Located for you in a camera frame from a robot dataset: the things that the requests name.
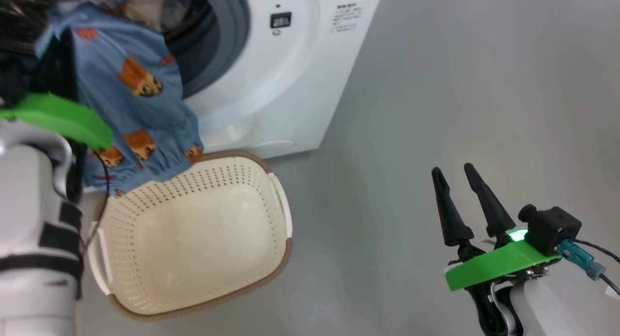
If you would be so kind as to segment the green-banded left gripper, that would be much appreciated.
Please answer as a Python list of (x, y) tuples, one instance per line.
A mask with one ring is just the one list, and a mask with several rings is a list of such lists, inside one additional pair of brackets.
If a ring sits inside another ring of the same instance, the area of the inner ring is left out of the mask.
[(113, 133), (92, 109), (52, 93), (29, 93), (13, 107), (0, 107), (0, 120), (20, 120), (85, 144), (110, 149)]

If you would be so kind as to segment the small black text sticker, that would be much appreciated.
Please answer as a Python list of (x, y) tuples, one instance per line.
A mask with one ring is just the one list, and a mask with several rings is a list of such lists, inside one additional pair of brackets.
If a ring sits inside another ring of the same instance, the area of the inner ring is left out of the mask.
[(330, 17), (330, 33), (343, 33), (356, 29), (364, 8), (358, 3), (339, 4)]

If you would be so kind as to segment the cream perforated laundry basket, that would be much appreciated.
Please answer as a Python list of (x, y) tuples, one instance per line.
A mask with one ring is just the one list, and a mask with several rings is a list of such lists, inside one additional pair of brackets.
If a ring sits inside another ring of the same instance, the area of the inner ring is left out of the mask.
[(283, 186), (257, 155), (203, 156), (95, 211), (87, 255), (95, 281), (127, 318), (155, 322), (239, 298), (285, 269), (293, 249)]

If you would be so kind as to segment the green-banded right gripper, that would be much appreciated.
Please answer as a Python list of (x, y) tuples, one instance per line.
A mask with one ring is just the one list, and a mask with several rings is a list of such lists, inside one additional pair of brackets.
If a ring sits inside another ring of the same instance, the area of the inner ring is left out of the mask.
[(451, 189), (443, 172), (440, 168), (433, 168), (431, 175), (444, 244), (447, 247), (457, 247), (459, 260), (467, 260), (463, 263), (450, 264), (445, 268), (445, 279), (451, 291), (494, 281), (536, 265), (547, 265), (561, 259), (560, 255), (545, 256), (529, 245), (525, 241), (527, 229), (508, 233), (516, 227), (516, 224), (502, 203), (483, 181), (472, 163), (464, 164), (464, 171), (482, 207), (487, 222), (487, 235), (496, 239), (495, 247), (499, 248), (474, 258), (476, 250), (471, 244), (474, 233), (465, 225), (452, 201)]

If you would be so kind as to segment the blue bear-print garment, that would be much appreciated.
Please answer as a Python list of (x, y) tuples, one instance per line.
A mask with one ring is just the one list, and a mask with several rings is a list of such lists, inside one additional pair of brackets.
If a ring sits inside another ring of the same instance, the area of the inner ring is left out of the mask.
[(201, 160), (199, 122), (183, 101), (179, 66), (162, 33), (83, 3), (51, 13), (38, 56), (66, 30), (73, 36), (79, 102), (113, 133), (110, 149), (87, 157), (86, 188), (121, 197)]

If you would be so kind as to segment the white front-load washing machine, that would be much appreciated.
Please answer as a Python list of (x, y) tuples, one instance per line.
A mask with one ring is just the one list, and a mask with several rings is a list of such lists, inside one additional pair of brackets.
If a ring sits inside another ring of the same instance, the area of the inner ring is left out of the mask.
[[(248, 39), (218, 81), (183, 101), (206, 152), (270, 158), (316, 149), (380, 0), (248, 0)], [(356, 29), (330, 33), (339, 4), (358, 3)]]

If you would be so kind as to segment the grey rubber door gasket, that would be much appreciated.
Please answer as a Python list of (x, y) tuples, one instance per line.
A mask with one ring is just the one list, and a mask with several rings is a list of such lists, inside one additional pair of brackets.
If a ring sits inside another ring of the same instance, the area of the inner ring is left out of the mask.
[(249, 27), (248, 0), (190, 0), (182, 23), (164, 33), (179, 67), (184, 98), (226, 74), (245, 47)]

